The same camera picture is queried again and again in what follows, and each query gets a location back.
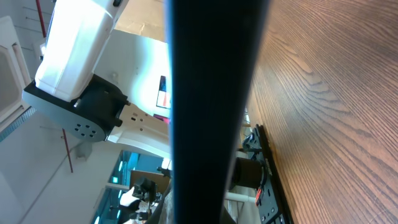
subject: black cylinder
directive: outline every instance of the black cylinder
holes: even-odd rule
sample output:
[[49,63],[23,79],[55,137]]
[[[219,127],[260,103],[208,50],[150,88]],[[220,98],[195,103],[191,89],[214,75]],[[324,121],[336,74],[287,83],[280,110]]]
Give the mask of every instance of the black cylinder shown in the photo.
[[260,186],[262,175],[259,161],[236,158],[232,184],[256,189]]

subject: cardboard box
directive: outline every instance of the cardboard box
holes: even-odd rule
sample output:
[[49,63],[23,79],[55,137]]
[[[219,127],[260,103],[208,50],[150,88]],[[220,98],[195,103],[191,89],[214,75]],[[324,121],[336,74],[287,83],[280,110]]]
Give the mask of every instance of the cardboard box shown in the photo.
[[129,0],[115,29],[165,42],[163,0]]

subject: black metal bracket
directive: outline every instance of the black metal bracket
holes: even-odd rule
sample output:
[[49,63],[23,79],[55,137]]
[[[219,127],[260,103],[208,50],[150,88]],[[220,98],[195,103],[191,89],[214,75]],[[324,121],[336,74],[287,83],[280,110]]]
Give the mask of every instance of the black metal bracket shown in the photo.
[[262,224],[293,224],[292,215],[286,200],[282,182],[269,147],[268,138],[263,126],[256,125],[252,135],[245,139],[243,148],[245,151],[261,148],[261,152],[255,152],[253,160],[265,162],[267,179],[258,188],[259,195],[257,207]]

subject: white pipe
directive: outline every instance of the white pipe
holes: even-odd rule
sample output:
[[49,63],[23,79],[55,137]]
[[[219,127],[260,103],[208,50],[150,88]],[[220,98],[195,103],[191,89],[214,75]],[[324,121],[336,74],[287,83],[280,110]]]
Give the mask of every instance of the white pipe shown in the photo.
[[255,202],[256,198],[254,197],[249,197],[247,195],[241,195],[241,194],[236,194],[236,193],[231,193],[231,192],[226,192],[225,193],[225,200],[233,200],[236,202]]

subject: wooden table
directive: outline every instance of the wooden table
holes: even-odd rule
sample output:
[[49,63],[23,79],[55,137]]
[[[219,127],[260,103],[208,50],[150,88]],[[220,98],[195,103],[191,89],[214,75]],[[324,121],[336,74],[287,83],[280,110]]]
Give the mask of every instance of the wooden table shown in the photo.
[[398,223],[398,1],[271,10],[248,112],[295,223]]

